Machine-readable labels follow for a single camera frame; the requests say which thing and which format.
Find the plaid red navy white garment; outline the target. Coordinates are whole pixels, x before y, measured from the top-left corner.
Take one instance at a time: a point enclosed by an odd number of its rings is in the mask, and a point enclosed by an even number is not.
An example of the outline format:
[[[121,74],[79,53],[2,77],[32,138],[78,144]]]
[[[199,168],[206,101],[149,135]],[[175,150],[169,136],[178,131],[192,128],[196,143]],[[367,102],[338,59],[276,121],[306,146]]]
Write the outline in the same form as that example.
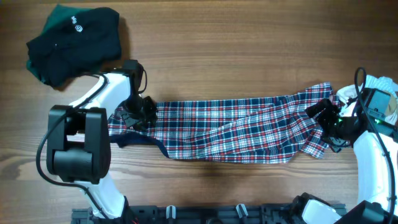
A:
[[[129,128],[118,106],[108,119],[112,143],[119,147],[153,144],[176,160],[279,164],[298,152],[321,159],[328,144],[306,109],[337,99],[330,83],[292,95],[208,101],[164,101],[157,121],[142,131]]]

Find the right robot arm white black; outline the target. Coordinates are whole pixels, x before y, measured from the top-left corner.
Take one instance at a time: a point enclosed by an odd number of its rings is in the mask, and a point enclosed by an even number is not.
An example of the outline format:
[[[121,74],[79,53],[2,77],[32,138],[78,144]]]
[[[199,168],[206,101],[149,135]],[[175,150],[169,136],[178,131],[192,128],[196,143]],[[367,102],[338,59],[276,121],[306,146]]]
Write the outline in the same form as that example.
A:
[[[397,127],[384,120],[389,101],[386,92],[364,88],[352,116],[340,116],[329,99],[305,110],[334,152],[351,146],[357,159],[358,204],[337,223],[397,223]]]

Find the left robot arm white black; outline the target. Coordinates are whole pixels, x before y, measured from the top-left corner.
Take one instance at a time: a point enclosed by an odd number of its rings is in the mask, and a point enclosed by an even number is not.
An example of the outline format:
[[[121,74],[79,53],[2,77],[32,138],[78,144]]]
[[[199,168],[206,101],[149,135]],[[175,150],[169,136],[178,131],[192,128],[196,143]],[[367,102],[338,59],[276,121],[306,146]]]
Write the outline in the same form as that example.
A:
[[[85,212],[93,223],[137,223],[126,197],[109,174],[111,140],[108,119],[117,107],[126,126],[144,131],[157,120],[157,108],[150,97],[142,97],[141,81],[147,79],[137,60],[125,60],[120,68],[99,73],[99,81],[87,94],[70,105],[55,105],[49,111],[49,126],[37,150],[46,151],[47,182],[78,188],[90,202]]]

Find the crumpled pale camouflage garment pile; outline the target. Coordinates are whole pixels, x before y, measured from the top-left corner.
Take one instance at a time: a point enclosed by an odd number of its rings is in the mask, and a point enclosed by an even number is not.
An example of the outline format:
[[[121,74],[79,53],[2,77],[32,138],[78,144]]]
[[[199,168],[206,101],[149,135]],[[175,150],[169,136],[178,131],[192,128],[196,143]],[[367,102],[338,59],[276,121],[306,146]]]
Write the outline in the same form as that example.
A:
[[[373,92],[372,102],[367,103],[367,100],[364,100],[365,105],[373,110],[376,108],[379,111],[384,110],[383,120],[397,126],[397,84],[389,77],[376,78],[367,75],[364,87],[363,96],[370,95]],[[355,86],[345,86],[338,90],[336,94],[343,104],[339,115],[343,117],[352,116],[358,99]]]

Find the black garment with white logo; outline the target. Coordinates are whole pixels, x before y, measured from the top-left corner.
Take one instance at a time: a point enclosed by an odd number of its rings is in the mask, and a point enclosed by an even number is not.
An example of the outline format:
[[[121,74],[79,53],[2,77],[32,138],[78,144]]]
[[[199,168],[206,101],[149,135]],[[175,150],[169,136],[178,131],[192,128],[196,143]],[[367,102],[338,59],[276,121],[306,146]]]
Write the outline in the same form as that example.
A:
[[[119,20],[109,7],[79,12],[28,41],[29,59],[52,87],[96,72],[103,63],[121,58]]]

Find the dark green garment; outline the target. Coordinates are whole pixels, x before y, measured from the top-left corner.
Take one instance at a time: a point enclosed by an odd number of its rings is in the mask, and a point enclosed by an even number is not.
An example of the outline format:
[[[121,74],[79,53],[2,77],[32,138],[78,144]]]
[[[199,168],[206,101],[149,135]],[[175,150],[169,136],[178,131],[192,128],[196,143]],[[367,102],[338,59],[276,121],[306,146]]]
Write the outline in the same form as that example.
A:
[[[89,11],[90,8],[81,8],[81,7],[69,7],[69,6],[64,6],[61,4],[57,4],[55,8],[52,10],[52,12],[49,14],[47,17],[46,23],[44,25],[44,28],[42,30],[42,33],[46,32],[50,28],[54,27],[56,24],[59,22],[62,22],[65,19],[71,18],[75,14],[78,14],[79,12],[84,12],[84,11]],[[26,62],[26,69],[33,74],[34,77],[36,77],[40,82],[49,85],[49,81],[43,76],[40,75],[37,69],[32,65],[32,62],[30,59]]]

